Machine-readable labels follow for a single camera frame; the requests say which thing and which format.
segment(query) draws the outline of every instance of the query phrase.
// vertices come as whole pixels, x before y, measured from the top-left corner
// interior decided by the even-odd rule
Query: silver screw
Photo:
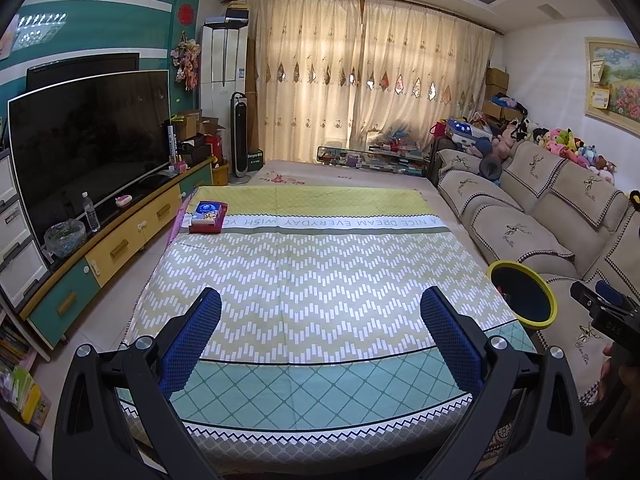
[[[76,355],[78,357],[87,357],[90,351],[91,351],[91,345],[80,345],[78,347],[78,350],[76,350]]]
[[[154,343],[154,340],[151,339],[148,335],[143,335],[136,339],[136,348],[138,350],[146,350]]]
[[[504,350],[505,348],[507,348],[507,340],[500,336],[492,337],[491,346],[496,350]]]
[[[556,359],[562,359],[564,357],[564,352],[557,346],[552,346],[549,351],[551,352],[551,356],[555,357]]]

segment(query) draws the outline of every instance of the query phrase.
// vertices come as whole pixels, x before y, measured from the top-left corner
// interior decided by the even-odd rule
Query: teal drawer
[[[99,290],[100,285],[83,258],[47,293],[29,320],[55,346]]]
[[[190,174],[180,181],[180,192],[191,194],[191,191],[200,186],[211,186],[211,165],[207,164],[195,173]]]

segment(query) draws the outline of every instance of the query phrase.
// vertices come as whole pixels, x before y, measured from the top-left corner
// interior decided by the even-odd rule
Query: television
[[[82,216],[84,191],[99,206],[167,166],[168,85],[167,70],[123,72],[9,101],[12,164],[41,245],[47,228]]]
[[[135,72],[140,68],[139,52],[115,52],[61,59],[27,69],[26,91],[73,79],[116,72]]]

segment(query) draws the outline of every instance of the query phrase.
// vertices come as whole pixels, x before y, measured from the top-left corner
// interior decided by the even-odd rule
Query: teal diamond pattern
[[[518,321],[488,330],[535,351]],[[118,390],[132,402],[128,390]],[[437,348],[374,361],[253,365],[199,361],[171,403],[180,418],[248,430],[311,431],[372,424],[463,395]]]

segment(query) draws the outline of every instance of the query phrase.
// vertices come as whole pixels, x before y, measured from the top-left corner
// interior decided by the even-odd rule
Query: beige curtain
[[[426,148],[439,119],[481,100],[494,33],[434,10],[365,0],[362,86],[350,147],[405,130]]]
[[[258,136],[267,160],[346,147],[360,60],[359,0],[249,0],[255,19]]]

